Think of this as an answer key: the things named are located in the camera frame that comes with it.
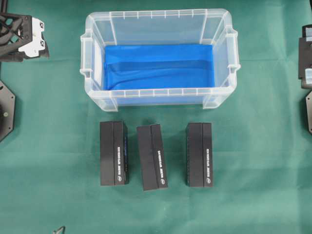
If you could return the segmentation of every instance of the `green fabric surface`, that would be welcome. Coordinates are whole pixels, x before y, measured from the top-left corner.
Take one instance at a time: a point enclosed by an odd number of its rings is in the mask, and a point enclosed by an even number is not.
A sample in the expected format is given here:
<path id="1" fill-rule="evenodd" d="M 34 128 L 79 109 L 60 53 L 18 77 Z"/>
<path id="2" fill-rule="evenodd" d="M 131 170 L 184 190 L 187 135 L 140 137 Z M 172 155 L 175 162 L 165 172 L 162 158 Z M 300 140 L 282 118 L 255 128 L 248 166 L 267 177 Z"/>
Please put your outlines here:
<path id="1" fill-rule="evenodd" d="M 79 73 L 80 35 L 96 11 L 225 8 L 238 31 L 237 89 L 201 105 L 100 110 Z M 16 94 L 14 131 L 0 143 L 0 233 L 312 233 L 312 136 L 297 79 L 308 0 L 9 0 L 45 22 L 50 59 L 3 63 Z M 100 187 L 99 122 L 124 120 L 130 183 Z M 189 122 L 213 124 L 214 187 L 186 185 Z M 136 127 L 162 127 L 169 188 L 143 192 Z"/>

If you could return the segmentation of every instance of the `black hexagonal base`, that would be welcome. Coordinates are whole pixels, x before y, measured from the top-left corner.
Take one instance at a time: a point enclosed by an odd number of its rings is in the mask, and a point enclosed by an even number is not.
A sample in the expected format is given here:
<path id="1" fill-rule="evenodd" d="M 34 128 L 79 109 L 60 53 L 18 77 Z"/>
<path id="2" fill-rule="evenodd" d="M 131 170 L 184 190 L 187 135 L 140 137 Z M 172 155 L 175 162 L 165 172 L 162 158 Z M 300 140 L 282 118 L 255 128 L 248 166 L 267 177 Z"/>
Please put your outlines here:
<path id="1" fill-rule="evenodd" d="M 0 81 L 0 141 L 2 141 L 14 127 L 15 95 Z"/>

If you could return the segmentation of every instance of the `black mechanical part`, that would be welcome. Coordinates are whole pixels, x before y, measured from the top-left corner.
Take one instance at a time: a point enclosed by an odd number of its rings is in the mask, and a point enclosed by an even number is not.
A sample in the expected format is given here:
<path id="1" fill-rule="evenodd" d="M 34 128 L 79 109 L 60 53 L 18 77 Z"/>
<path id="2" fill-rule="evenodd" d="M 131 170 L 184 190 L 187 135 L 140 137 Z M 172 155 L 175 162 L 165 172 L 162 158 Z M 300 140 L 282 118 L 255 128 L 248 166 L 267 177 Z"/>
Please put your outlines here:
<path id="1" fill-rule="evenodd" d="M 0 81 L 0 141 L 14 128 L 15 95 Z"/>
<path id="2" fill-rule="evenodd" d="M 306 31 L 312 30 L 312 24 L 302 27 L 302 38 L 299 39 L 299 79 L 303 89 L 312 89 L 312 84 L 306 80 L 306 69 L 312 68 L 312 40 L 307 40 Z"/>
<path id="3" fill-rule="evenodd" d="M 306 103 L 308 112 L 309 132 L 312 134 L 312 91 L 306 96 Z"/>
<path id="4" fill-rule="evenodd" d="M 32 42 L 32 17 L 0 14 L 0 61 L 22 62 L 25 53 L 19 48 Z"/>

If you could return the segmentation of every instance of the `blue cloth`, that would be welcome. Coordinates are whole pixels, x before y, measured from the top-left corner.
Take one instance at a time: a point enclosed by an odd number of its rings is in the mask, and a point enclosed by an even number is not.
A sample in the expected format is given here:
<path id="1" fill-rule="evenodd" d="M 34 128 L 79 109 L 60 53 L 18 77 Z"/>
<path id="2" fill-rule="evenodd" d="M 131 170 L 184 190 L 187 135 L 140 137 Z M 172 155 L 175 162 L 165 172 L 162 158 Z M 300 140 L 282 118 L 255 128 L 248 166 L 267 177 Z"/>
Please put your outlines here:
<path id="1" fill-rule="evenodd" d="M 105 90 L 214 87 L 211 45 L 105 47 Z"/>

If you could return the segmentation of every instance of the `metal bracket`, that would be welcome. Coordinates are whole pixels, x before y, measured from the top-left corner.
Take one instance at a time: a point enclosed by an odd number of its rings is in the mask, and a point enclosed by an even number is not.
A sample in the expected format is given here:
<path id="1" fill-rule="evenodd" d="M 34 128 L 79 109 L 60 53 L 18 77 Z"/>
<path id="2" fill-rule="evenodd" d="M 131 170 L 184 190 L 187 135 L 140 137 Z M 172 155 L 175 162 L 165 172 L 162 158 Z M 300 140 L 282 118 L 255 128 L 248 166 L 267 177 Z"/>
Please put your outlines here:
<path id="1" fill-rule="evenodd" d="M 306 96 L 309 132 L 312 134 L 312 92 Z"/>
<path id="2" fill-rule="evenodd" d="M 0 141 L 14 128 L 15 95 L 0 81 Z"/>

